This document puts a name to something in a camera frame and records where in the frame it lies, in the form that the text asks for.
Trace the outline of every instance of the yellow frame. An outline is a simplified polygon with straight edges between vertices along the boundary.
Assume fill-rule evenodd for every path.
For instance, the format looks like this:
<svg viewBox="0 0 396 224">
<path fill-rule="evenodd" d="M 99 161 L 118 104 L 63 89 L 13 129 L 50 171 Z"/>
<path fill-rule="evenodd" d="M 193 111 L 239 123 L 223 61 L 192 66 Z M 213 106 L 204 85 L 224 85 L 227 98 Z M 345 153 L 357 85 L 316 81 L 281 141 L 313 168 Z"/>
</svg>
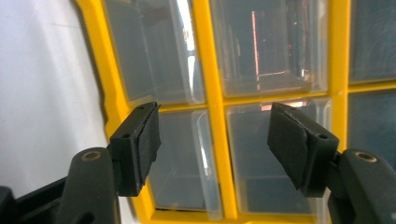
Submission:
<svg viewBox="0 0 396 224">
<path fill-rule="evenodd" d="M 135 105 L 129 105 L 120 78 L 115 50 L 112 44 L 102 0 L 77 0 L 87 24 L 93 55 L 105 93 L 108 117 L 106 134 L 114 133 Z M 396 81 L 348 86 L 349 65 L 349 0 L 329 1 L 329 90 L 314 93 L 286 93 L 260 97 L 225 98 L 220 85 L 215 41 L 213 36 L 209 0 L 193 0 L 198 50 L 204 69 L 207 103 L 204 105 L 166 105 L 161 112 L 208 108 L 214 138 L 214 152 L 224 219 L 217 223 L 312 223 L 311 216 L 248 215 L 237 209 L 232 166 L 229 160 L 224 108 L 228 105 L 282 101 L 306 97 L 328 96 L 332 99 L 332 132 L 340 138 L 342 150 L 347 147 L 347 96 L 350 92 L 394 89 Z M 139 197 L 132 198 L 141 223 L 213 223 L 204 212 L 157 211 L 149 190 L 149 181 Z"/>
</svg>

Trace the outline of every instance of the clear plastic bin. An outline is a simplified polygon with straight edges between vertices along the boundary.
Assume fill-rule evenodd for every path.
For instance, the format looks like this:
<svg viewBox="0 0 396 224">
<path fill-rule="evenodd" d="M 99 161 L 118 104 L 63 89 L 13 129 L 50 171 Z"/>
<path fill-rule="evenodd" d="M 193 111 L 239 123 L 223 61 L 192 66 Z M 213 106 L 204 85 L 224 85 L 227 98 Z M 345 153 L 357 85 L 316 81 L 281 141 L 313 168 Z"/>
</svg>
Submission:
<svg viewBox="0 0 396 224">
<path fill-rule="evenodd" d="M 350 82 L 396 78 L 396 2 L 352 1 Z"/>
<path fill-rule="evenodd" d="M 329 128 L 330 101 L 286 102 Z M 227 108 L 233 177 L 239 210 L 243 213 L 314 214 L 325 217 L 322 199 L 307 200 L 295 189 L 267 146 L 271 103 Z"/>
<path fill-rule="evenodd" d="M 105 6 L 132 103 L 205 102 L 188 0 L 105 0 Z"/>
<path fill-rule="evenodd" d="M 348 147 L 368 150 L 396 170 L 396 91 L 349 95 Z"/>
<path fill-rule="evenodd" d="M 207 111 L 161 114 L 160 134 L 162 144 L 149 173 L 157 208 L 222 218 Z"/>
<path fill-rule="evenodd" d="M 327 90 L 326 0 L 210 3 L 226 96 Z"/>
</svg>

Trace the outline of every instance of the white surface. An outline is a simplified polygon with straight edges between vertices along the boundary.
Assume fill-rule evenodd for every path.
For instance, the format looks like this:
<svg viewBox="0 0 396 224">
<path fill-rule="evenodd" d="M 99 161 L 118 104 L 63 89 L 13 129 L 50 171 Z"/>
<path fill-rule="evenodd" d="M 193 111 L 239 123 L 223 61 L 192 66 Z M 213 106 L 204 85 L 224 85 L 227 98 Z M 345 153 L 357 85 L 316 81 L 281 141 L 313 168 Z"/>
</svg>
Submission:
<svg viewBox="0 0 396 224">
<path fill-rule="evenodd" d="M 15 197 L 105 147 L 101 99 L 70 0 L 0 0 L 0 185 Z M 130 209 L 121 201 L 123 223 Z"/>
</svg>

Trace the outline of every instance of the plastic container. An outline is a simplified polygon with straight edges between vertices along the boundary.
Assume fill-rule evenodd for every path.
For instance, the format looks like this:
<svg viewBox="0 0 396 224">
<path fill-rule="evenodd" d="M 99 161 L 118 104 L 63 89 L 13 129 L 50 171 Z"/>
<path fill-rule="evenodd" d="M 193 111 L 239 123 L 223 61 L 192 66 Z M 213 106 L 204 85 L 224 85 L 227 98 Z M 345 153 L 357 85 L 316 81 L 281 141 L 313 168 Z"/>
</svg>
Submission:
<svg viewBox="0 0 396 224">
<path fill-rule="evenodd" d="M 368 150 L 396 170 L 396 91 L 350 94 L 349 148 Z"/>
<path fill-rule="evenodd" d="M 329 128 L 328 99 L 286 102 Z M 307 200 L 297 191 L 267 146 L 271 103 L 227 108 L 233 177 L 242 213 L 313 214 L 325 216 L 322 199 Z"/>
<path fill-rule="evenodd" d="M 211 1 L 226 96 L 327 90 L 326 0 Z"/>
<path fill-rule="evenodd" d="M 162 145 L 149 173 L 156 207 L 222 218 L 206 110 L 161 114 L 160 134 Z"/>
<path fill-rule="evenodd" d="M 396 2 L 352 1 L 349 81 L 396 78 Z"/>
<path fill-rule="evenodd" d="M 129 101 L 201 104 L 205 91 L 187 0 L 105 0 Z"/>
</svg>

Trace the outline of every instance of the transparent drawer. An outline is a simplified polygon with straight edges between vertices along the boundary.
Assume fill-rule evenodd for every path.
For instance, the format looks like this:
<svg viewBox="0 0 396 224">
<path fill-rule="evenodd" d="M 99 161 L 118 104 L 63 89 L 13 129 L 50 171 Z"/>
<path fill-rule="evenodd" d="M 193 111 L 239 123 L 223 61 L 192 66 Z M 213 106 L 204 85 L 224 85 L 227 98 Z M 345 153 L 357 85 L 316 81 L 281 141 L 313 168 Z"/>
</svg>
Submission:
<svg viewBox="0 0 396 224">
<path fill-rule="evenodd" d="M 105 0 L 105 5 L 131 102 L 205 101 L 188 0 Z"/>
<path fill-rule="evenodd" d="M 286 102 L 329 127 L 328 99 Z M 271 103 L 227 108 L 228 135 L 239 210 L 243 213 L 314 214 L 325 216 L 322 199 L 307 200 L 292 185 L 267 146 Z"/>
<path fill-rule="evenodd" d="M 350 82 L 396 78 L 396 2 L 352 1 Z"/>
<path fill-rule="evenodd" d="M 162 145 L 149 173 L 157 208 L 222 218 L 207 111 L 161 114 L 160 134 Z"/>
<path fill-rule="evenodd" d="M 226 96 L 327 90 L 326 0 L 210 3 Z"/>
<path fill-rule="evenodd" d="M 396 91 L 355 93 L 348 103 L 348 147 L 371 151 L 396 170 Z"/>
</svg>

